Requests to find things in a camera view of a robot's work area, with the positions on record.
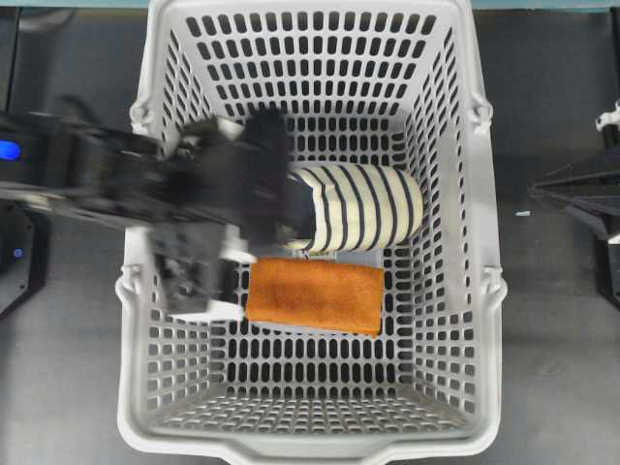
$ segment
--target gray floor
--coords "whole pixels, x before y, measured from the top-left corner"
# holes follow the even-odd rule
[[[503,418],[481,455],[418,463],[617,464],[620,311],[596,292],[590,233],[528,199],[534,178],[602,147],[598,113],[618,94],[607,15],[477,15],[489,100],[504,305]],[[11,109],[54,111],[78,94],[128,128],[145,17],[78,11],[21,21]],[[46,56],[53,51],[53,60]],[[531,217],[515,217],[518,210]],[[190,464],[130,449],[115,423],[122,233],[36,218],[45,285],[0,320],[0,463]],[[39,244],[43,250],[45,244]]]

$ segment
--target rolled striped towel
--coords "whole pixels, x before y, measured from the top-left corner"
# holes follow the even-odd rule
[[[416,181],[391,167],[352,163],[299,167],[291,177],[312,190],[315,232],[289,242],[311,254],[385,248],[410,237],[422,219]]]

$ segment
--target black stripe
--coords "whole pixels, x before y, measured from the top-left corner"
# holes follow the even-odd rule
[[[349,226],[347,225],[347,202],[345,201],[345,196],[342,195],[338,181],[336,181],[336,178],[333,177],[333,174],[331,174],[326,167],[323,167],[323,171],[329,180],[333,182],[333,185],[336,188],[336,194],[338,194],[340,204],[342,206],[342,243],[340,244],[340,247],[338,247],[338,250],[342,250],[345,248],[345,244],[347,243],[347,235],[349,234]]]
[[[409,193],[409,188],[407,187],[407,181],[405,180],[405,175],[401,170],[395,170],[396,174],[398,174],[398,179],[400,179],[400,183],[403,185],[403,190],[405,191],[405,197],[407,198],[407,209],[409,210],[409,219],[407,222],[407,237],[411,235],[414,228],[414,202],[411,199],[411,195]]]
[[[368,177],[368,174],[360,165],[357,165],[357,169],[359,170],[359,172],[361,172],[361,175],[364,176],[366,184],[368,184],[368,189],[370,189],[372,200],[375,203],[375,212],[377,214],[377,231],[375,232],[375,238],[373,239],[370,246],[366,249],[371,250],[375,245],[377,245],[377,242],[379,241],[379,234],[381,232],[381,206],[379,205],[379,199],[377,198],[377,193],[375,192],[375,187],[372,185],[370,177]]]
[[[304,181],[303,178],[299,174],[297,174],[296,172],[289,171],[289,174],[292,177],[294,177],[295,181],[300,182],[301,184],[305,184],[306,186],[308,186],[308,183],[306,181]]]
[[[353,193],[356,195],[357,205],[359,206],[359,240],[357,241],[356,246],[353,248],[353,250],[355,250],[361,245],[364,239],[364,204],[361,201],[361,195],[359,194],[356,182],[353,181],[353,177],[351,176],[351,174],[343,166],[340,166],[340,170],[345,173],[345,176],[347,176],[347,179],[351,183],[351,188],[353,189]]]
[[[325,210],[325,228],[327,229],[326,238],[325,238],[325,247],[321,249],[321,251],[324,251],[327,248],[327,245],[329,245],[329,242],[331,241],[331,224],[329,223],[329,205],[327,204],[326,186],[324,185],[323,181],[315,173],[311,172],[307,168],[304,168],[303,170],[308,172],[308,174],[314,177],[319,182],[319,184],[321,184],[321,198],[323,199],[323,208]],[[312,237],[312,240],[310,241],[310,244],[308,244],[308,246],[304,250],[312,249],[312,247],[314,247],[314,241],[316,240],[316,238],[317,238],[317,235],[315,233],[314,236]]]
[[[386,174],[381,168],[375,167],[379,176],[384,181],[384,185],[386,186],[387,191],[387,199],[389,200],[389,207],[391,208],[391,234],[389,235],[389,242],[391,244],[394,241],[394,237],[396,236],[396,225],[398,223],[396,217],[396,203],[394,203],[394,196],[391,194],[391,188],[389,187],[388,179],[386,178]]]

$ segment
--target orange towel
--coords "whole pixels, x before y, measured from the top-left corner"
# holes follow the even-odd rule
[[[384,272],[320,260],[261,259],[252,265],[250,322],[311,326],[376,336]]]

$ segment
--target white plastic basket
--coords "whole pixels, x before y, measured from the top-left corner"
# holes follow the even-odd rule
[[[466,0],[155,0],[134,129],[284,109],[293,161],[393,165],[424,219],[386,249],[377,338],[167,316],[128,230],[118,425],[139,450],[232,463],[383,464],[472,454],[500,419],[501,278],[491,158]],[[245,302],[249,268],[236,296]]]

